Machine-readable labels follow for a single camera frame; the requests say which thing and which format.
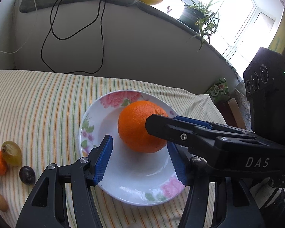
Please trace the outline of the green grape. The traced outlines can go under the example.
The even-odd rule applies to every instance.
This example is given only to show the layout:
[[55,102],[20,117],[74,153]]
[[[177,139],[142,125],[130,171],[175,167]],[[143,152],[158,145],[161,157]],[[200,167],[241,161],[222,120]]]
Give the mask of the green grape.
[[1,146],[2,158],[8,165],[21,166],[22,154],[20,147],[13,141],[5,141]]

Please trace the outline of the dark cherry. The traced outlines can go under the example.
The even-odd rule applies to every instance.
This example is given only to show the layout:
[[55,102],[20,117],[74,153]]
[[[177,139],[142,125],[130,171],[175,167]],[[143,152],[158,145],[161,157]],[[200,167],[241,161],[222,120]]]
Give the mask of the dark cherry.
[[19,177],[22,183],[25,185],[34,185],[36,176],[34,170],[29,166],[21,167],[19,171]]

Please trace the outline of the green snack bag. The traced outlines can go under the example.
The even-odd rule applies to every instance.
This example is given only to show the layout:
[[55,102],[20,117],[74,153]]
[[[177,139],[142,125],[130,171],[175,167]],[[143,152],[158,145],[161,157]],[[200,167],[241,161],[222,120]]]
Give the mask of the green snack bag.
[[226,102],[230,99],[229,88],[225,78],[218,79],[206,92],[214,104]]

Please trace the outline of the large orange with stem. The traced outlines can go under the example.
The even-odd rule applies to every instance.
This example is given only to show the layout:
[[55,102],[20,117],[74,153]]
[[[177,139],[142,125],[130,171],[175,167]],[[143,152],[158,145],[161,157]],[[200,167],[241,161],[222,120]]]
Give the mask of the large orange with stem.
[[167,142],[148,134],[146,119],[151,115],[167,117],[160,106],[145,100],[136,101],[126,106],[118,118],[118,134],[130,149],[140,153],[155,153],[163,149]]

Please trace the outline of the brown date fruit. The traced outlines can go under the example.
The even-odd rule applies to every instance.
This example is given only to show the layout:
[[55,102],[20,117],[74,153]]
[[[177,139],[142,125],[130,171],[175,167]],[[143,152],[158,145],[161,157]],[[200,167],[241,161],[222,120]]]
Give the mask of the brown date fruit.
[[0,210],[2,212],[6,212],[9,209],[9,206],[7,204],[7,201],[4,199],[4,197],[0,193]]

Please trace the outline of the striped tablecloth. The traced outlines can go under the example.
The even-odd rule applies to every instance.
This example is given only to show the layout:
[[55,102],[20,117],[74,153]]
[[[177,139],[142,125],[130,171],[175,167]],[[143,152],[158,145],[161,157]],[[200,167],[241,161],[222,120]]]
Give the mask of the striped tablecloth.
[[[0,70],[0,149],[5,141],[21,147],[22,165],[38,178],[50,163],[69,165],[80,157],[78,132],[87,108],[102,95],[119,89],[151,94],[181,116],[226,125],[206,95],[136,80],[66,75],[25,70]],[[19,178],[21,167],[0,176],[0,193],[9,209],[2,219],[15,227],[32,190]],[[189,188],[162,205],[138,207],[92,188],[103,227],[177,227]]]

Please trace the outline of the white floral plate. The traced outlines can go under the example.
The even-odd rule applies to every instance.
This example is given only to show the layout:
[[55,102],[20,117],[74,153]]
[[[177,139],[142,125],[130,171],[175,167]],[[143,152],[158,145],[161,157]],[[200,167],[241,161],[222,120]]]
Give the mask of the white floral plate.
[[159,105],[171,118],[177,112],[159,98],[142,91],[120,90],[107,93],[86,110],[79,128],[79,150],[87,156],[105,135],[113,138],[113,151],[99,187],[111,197],[127,204],[152,206],[167,202],[184,190],[177,179],[168,149],[155,153],[135,152],[118,134],[120,112],[134,101]]

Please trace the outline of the potted spider plant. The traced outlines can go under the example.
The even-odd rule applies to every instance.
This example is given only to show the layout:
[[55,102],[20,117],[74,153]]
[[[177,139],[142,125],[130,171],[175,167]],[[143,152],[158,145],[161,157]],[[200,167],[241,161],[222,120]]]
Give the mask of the potted spider plant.
[[210,0],[207,4],[201,1],[196,2],[190,0],[191,4],[185,4],[183,13],[181,14],[179,21],[195,31],[196,35],[193,38],[198,37],[200,40],[199,50],[203,47],[205,42],[210,44],[211,36],[213,36],[218,28],[220,21],[219,8],[216,12],[210,10],[212,5],[218,3]]

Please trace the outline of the cardboard box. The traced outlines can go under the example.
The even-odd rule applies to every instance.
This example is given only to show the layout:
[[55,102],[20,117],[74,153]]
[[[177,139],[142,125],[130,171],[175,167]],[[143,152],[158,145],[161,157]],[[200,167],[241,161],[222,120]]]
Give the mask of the cardboard box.
[[228,101],[216,105],[226,124],[240,129],[250,130],[250,105],[240,91],[234,90]]

